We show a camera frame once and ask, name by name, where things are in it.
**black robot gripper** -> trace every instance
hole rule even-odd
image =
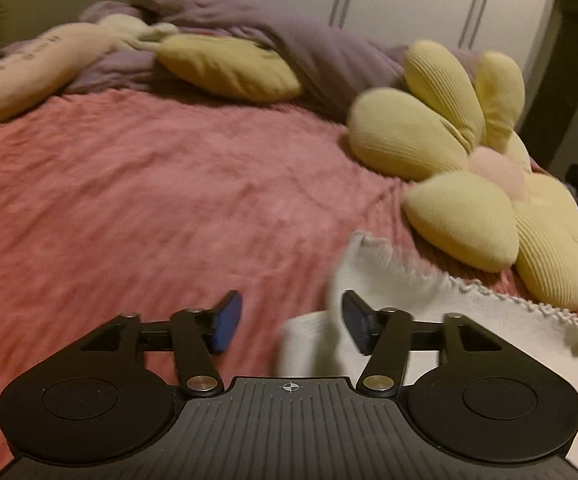
[[[342,317],[371,355],[348,378],[244,378],[225,390],[210,354],[242,312],[232,291],[168,321],[118,316],[12,381],[0,480],[578,480],[566,459],[578,394],[461,314],[442,323],[375,311],[353,291]],[[409,352],[438,367],[403,385]],[[172,351],[179,385],[144,367]]]

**pink blanket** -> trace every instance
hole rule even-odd
[[[230,288],[245,310],[221,373],[271,374],[283,322],[323,307],[359,228],[526,296],[512,272],[477,272],[413,237],[408,185],[354,163],[343,133],[291,105],[130,90],[54,97],[0,126],[0,391],[119,312],[164,319]],[[168,355],[149,367],[173,380]],[[0,434],[0,468],[9,459]]]

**peach bolster pillow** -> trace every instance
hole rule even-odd
[[[69,23],[0,59],[0,122],[37,105],[116,45],[97,25]]]

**purple blanket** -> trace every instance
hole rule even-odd
[[[383,48],[339,28],[265,10],[246,0],[130,0],[131,6],[98,2],[81,15],[95,23],[114,12],[177,25],[181,32],[210,32],[255,40],[271,47],[290,65],[317,110],[344,122],[355,98],[376,87],[405,88],[405,47]],[[460,60],[471,72],[473,54]],[[66,93],[105,88],[153,90],[173,76],[147,52],[117,52],[85,70]]]

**white blanket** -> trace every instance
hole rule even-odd
[[[342,322],[340,300],[355,290],[373,308],[394,306],[416,320],[459,312],[564,377],[578,391],[578,316],[550,305],[496,294],[480,283],[423,272],[388,240],[357,233],[332,280],[328,310],[290,320],[280,354],[281,377],[349,376],[355,384],[368,357],[358,353]],[[406,384],[437,365],[435,352],[413,352]],[[567,458],[578,467],[578,436]]]

